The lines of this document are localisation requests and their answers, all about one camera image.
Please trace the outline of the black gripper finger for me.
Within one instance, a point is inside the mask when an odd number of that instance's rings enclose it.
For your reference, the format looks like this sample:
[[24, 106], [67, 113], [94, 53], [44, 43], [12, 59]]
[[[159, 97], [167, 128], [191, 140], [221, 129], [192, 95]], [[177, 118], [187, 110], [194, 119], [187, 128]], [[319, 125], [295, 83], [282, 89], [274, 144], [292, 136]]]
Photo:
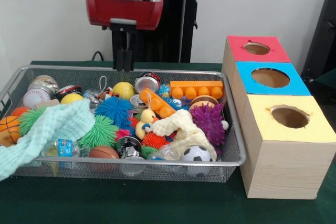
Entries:
[[112, 50], [114, 69], [124, 69], [124, 52], [127, 48], [127, 34], [121, 26], [112, 26]]
[[126, 48], [124, 50], [124, 70], [130, 72], [134, 69], [134, 57], [137, 43], [137, 31], [132, 28], [126, 33]]

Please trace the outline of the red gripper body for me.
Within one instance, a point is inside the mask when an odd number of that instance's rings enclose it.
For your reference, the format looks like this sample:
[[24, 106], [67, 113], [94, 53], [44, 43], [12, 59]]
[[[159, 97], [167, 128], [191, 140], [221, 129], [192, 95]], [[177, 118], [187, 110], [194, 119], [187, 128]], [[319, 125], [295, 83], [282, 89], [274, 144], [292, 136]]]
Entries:
[[86, 0], [89, 23], [110, 27], [113, 22], [155, 30], [161, 19], [163, 0]]

